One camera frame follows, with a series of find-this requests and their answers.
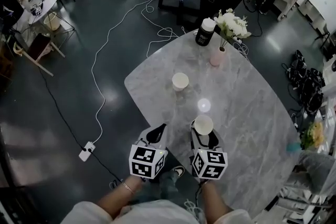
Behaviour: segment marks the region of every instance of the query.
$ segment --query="white container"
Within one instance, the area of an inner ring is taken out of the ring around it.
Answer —
[[[175,91],[182,91],[189,84],[189,78],[184,73],[176,73],[172,79],[173,88]]]
[[[49,16],[44,19],[43,22],[51,31],[56,31],[60,27],[59,18],[56,16],[56,13],[50,13]]]
[[[214,128],[214,123],[209,116],[199,115],[195,119],[194,127],[200,135],[209,135]]]

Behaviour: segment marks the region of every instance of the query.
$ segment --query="paper cup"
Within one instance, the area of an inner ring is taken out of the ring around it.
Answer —
[[[208,135],[214,128],[212,119],[206,115],[199,115],[195,119],[194,127],[200,135]]]
[[[189,78],[184,73],[176,73],[173,76],[173,88],[175,91],[182,91],[189,84]]]

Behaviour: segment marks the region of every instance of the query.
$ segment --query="dark floor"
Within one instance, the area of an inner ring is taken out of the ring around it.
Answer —
[[[91,75],[95,53],[106,42],[108,30],[135,4],[146,0],[63,1],[65,9],[61,8],[59,12],[70,19],[77,34],[61,48],[66,59],[53,53],[41,63],[54,73],[53,78],[45,74],[48,86],[64,118],[84,146],[100,133],[94,115],[102,98]],[[177,0],[165,1],[177,5]],[[181,35],[181,28],[175,23],[176,17],[158,11],[157,1],[153,6],[155,11],[148,17],[163,27],[172,27],[176,34]],[[156,35],[159,29],[140,15],[143,8],[143,5],[137,7],[122,25],[111,32],[110,41],[98,55],[94,68],[97,82],[106,97],[106,104],[99,114],[104,133],[96,143],[94,153],[121,178],[129,173],[131,144],[148,127],[124,87],[124,79],[146,58],[149,42],[160,40]],[[250,14],[243,5],[236,9],[236,13],[247,15],[249,30],[259,33],[256,13]],[[318,44],[312,45],[317,34],[297,11],[280,23],[270,12],[267,16],[260,16],[260,23],[263,35],[246,41],[249,59],[285,107],[295,108],[297,105],[287,92],[288,81],[281,63],[289,64],[292,53],[300,49],[308,67],[321,68],[322,55],[317,49]],[[153,44],[151,52],[164,44]],[[17,58],[13,79],[0,99],[2,136],[10,164],[17,183],[28,186],[45,219],[59,223],[75,203],[97,201],[107,193],[114,178],[93,157],[85,163],[78,158],[80,147],[59,116],[37,67],[24,58]],[[174,162],[172,157],[168,166]],[[194,200],[196,181],[190,175],[184,177],[179,186],[185,196]]]

